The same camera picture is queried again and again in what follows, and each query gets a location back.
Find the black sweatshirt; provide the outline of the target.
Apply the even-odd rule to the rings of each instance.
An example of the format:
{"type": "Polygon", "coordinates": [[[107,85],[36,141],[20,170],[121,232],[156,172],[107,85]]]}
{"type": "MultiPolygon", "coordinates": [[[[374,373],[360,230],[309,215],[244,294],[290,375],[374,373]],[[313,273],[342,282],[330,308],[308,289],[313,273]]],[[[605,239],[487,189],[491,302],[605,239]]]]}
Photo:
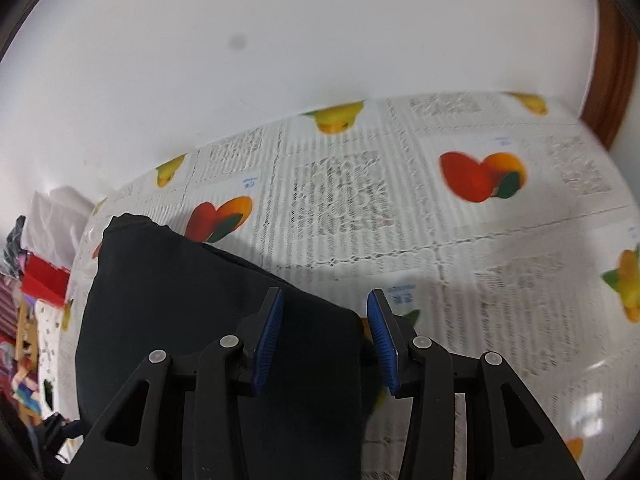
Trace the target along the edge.
{"type": "Polygon", "coordinates": [[[283,321],[265,390],[241,403],[255,479],[357,479],[382,382],[355,312],[150,218],[122,214],[102,235],[75,354],[79,413],[96,422],[152,351],[203,350],[233,333],[265,294],[283,321]]]}

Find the white black dotted quilt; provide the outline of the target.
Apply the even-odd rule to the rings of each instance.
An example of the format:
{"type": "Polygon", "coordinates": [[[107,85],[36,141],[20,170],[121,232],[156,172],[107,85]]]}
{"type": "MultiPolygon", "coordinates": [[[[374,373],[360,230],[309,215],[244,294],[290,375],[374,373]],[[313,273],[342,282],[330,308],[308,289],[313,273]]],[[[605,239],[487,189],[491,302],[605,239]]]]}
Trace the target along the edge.
{"type": "Polygon", "coordinates": [[[55,412],[56,381],[58,380],[58,346],[60,345],[63,311],[38,299],[35,303],[38,335],[39,405],[43,418],[55,412]]]}

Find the fruit print tablecloth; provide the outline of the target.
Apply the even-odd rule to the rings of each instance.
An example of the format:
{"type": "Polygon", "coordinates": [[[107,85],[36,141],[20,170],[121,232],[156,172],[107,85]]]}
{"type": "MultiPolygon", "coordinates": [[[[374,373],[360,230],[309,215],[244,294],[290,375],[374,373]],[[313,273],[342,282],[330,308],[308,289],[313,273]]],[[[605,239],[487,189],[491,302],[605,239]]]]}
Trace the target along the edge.
{"type": "Polygon", "coordinates": [[[50,404],[76,417],[80,326],[114,217],[143,214],[362,312],[371,288],[447,349],[501,353],[589,479],[639,431],[639,208],[559,102],[432,93],[307,112],[164,162],[99,203],[50,404]]]}

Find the brown wooden door frame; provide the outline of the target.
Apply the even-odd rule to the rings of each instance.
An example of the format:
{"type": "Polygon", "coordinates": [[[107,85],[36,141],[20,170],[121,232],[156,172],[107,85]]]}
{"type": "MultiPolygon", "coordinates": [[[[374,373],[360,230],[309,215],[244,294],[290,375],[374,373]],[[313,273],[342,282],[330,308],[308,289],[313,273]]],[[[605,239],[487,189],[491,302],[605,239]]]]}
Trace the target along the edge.
{"type": "Polygon", "coordinates": [[[630,103],[639,59],[631,24],[614,0],[598,0],[596,55],[580,119],[609,150],[630,103]]]}

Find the plaid grey cloth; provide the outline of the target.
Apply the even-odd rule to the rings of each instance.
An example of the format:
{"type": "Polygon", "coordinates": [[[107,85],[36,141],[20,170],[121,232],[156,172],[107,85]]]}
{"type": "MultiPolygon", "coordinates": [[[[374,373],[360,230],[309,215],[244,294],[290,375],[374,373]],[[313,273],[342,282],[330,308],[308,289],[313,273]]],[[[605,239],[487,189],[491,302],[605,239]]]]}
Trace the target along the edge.
{"type": "Polygon", "coordinates": [[[1,251],[1,272],[12,278],[21,278],[24,274],[27,252],[22,247],[22,234],[25,221],[24,214],[16,218],[14,227],[6,236],[1,251]]]}

